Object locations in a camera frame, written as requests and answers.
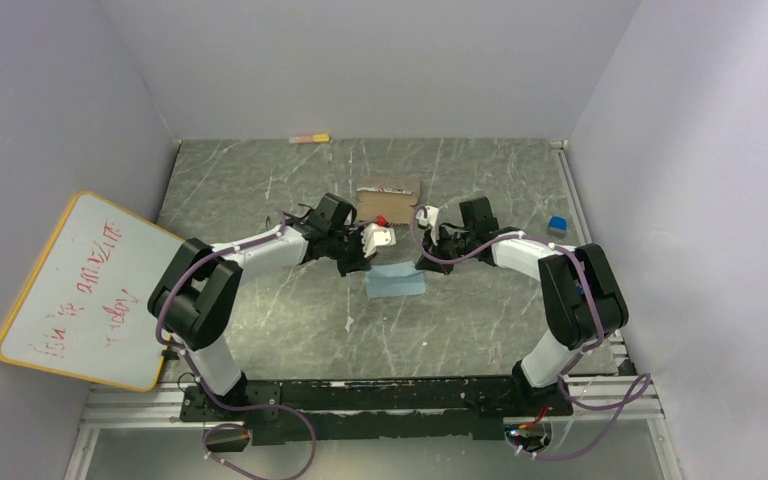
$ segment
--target whiteboard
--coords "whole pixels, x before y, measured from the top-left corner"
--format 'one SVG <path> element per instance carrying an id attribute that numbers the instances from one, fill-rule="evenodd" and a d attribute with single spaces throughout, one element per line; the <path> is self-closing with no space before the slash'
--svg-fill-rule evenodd
<path id="1" fill-rule="evenodd" d="M 163 347 L 146 302 L 181 243 L 94 193 L 78 193 L 1 331 L 0 360 L 151 389 Z"/>

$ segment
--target table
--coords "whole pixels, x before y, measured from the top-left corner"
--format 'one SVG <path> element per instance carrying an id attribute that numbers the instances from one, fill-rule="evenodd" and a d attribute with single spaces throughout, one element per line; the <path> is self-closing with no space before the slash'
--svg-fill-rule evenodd
<path id="1" fill-rule="evenodd" d="M 422 178 L 420 201 L 460 223 L 458 202 L 486 195 L 500 224 L 546 235 L 566 217 L 579 245 L 571 194 L 547 140 L 188 140 L 178 153 L 158 224 L 207 243 L 263 232 L 276 209 L 303 211 L 326 192 L 355 200 L 363 175 Z M 374 264 L 415 261 L 407 227 Z M 363 379 L 507 374 L 546 331 L 539 283 L 478 262 L 426 273 L 420 296 L 368 298 L 364 273 L 340 278 L 330 260 L 242 285 L 226 337 L 250 379 Z M 186 366 L 169 361 L 163 380 Z M 616 374 L 608 345 L 573 373 Z"/>

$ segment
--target gray wall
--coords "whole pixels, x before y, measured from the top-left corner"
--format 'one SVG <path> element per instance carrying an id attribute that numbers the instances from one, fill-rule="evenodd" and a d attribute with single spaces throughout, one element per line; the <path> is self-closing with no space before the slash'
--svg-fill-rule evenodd
<path id="1" fill-rule="evenodd" d="M 644 1 L 570 143 L 687 478 L 768 478 L 768 1 Z"/>
<path id="2" fill-rule="evenodd" d="M 178 138 L 567 138 L 639 0 L 102 0 Z"/>
<path id="3" fill-rule="evenodd" d="M 96 0 L 0 0 L 0 327 L 73 193 L 153 218 L 173 154 Z M 86 393 L 0 363 L 0 479 L 62 478 Z"/>

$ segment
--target yellow whiteboard frame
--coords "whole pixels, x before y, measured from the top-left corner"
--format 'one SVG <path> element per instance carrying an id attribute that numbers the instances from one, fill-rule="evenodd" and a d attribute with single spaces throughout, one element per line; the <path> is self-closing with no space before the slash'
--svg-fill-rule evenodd
<path id="1" fill-rule="evenodd" d="M 65 372 L 63 370 L 58 370 L 56 368 L 49 368 L 49 367 L 43 367 L 40 365 L 35 365 L 33 363 L 27 363 L 22 362 L 19 360 L 13 360 L 10 358 L 7 358 L 4 353 L 1 351 L 1 345 L 4 343 L 4 339 L 7 337 L 7 332 L 10 331 L 10 327 L 13 326 L 13 321 L 16 320 L 16 316 L 19 315 L 19 310 L 22 309 L 22 306 L 25 304 L 25 299 L 28 297 L 28 293 L 31 291 L 31 287 L 34 286 L 34 282 L 37 280 L 37 276 L 39 275 L 40 270 L 42 270 L 43 265 L 45 265 L 46 260 L 48 260 L 48 255 L 51 253 L 51 249 L 54 248 L 54 244 L 57 242 L 57 239 L 60 238 L 60 233 L 63 231 L 63 226 L 66 225 L 66 221 L 69 219 L 69 216 L 72 214 L 72 210 L 75 208 L 75 205 L 78 203 L 78 200 L 83 197 L 84 195 L 90 195 L 92 197 L 95 197 L 97 200 L 101 200 L 102 202 L 110 205 L 111 207 L 114 207 L 123 213 L 126 213 L 134 218 L 137 218 L 139 220 L 142 220 L 147 225 L 151 225 L 152 227 L 160 230 L 161 232 L 170 235 L 172 237 L 177 238 L 178 240 L 183 241 L 183 239 L 173 233 L 170 233 L 157 225 L 149 222 L 148 220 L 144 219 L 143 217 L 137 215 L 136 213 L 120 207 L 119 205 L 116 205 L 115 203 L 111 202 L 110 200 L 101 197 L 100 195 L 96 194 L 95 192 L 91 192 L 89 190 L 81 190 L 80 192 L 76 193 L 72 199 L 69 201 L 69 205 L 66 207 L 66 211 L 63 212 L 63 215 L 60 217 L 60 221 L 57 222 L 57 227 L 55 227 L 54 232 L 51 234 L 51 237 L 48 240 L 48 243 L 45 245 L 45 248 L 43 248 L 42 253 L 40 254 L 39 259 L 37 260 L 36 265 L 34 265 L 34 268 L 31 270 L 31 275 L 28 278 L 28 281 L 25 282 L 25 286 L 22 288 L 21 293 L 19 294 L 19 298 L 16 300 L 16 304 L 13 306 L 13 309 L 10 311 L 10 315 L 7 317 L 7 321 L 4 323 L 4 326 L 1 327 L 0 330 L 0 360 L 4 363 L 9 363 L 11 365 L 17 365 L 20 367 L 26 367 L 31 368 L 33 370 L 40 370 L 43 372 L 49 372 L 54 373 L 57 375 L 63 375 L 66 377 L 72 377 L 72 378 L 78 378 L 81 380 L 86 380 L 88 382 L 94 382 L 94 383 L 101 383 L 104 385 L 110 385 L 113 387 L 118 387 L 123 390 L 130 390 L 132 392 L 148 392 L 152 388 L 154 388 L 154 385 L 157 384 L 157 379 L 160 376 L 160 369 L 163 368 L 163 356 L 160 356 L 159 362 L 157 363 L 157 372 L 154 375 L 155 381 L 154 384 L 152 384 L 148 388 L 134 388 L 131 385 L 124 385 L 119 384 L 115 382 L 109 382 L 106 380 L 88 377 L 85 375 L 80 375 L 77 373 L 72 372 Z"/>

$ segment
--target light blue folded cloth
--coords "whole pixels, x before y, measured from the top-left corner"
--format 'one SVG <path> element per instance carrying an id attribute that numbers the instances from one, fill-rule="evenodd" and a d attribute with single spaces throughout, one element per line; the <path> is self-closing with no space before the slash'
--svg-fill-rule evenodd
<path id="1" fill-rule="evenodd" d="M 369 298 L 401 297 L 425 293 L 425 275 L 413 263 L 376 265 L 366 272 L 366 294 Z"/>

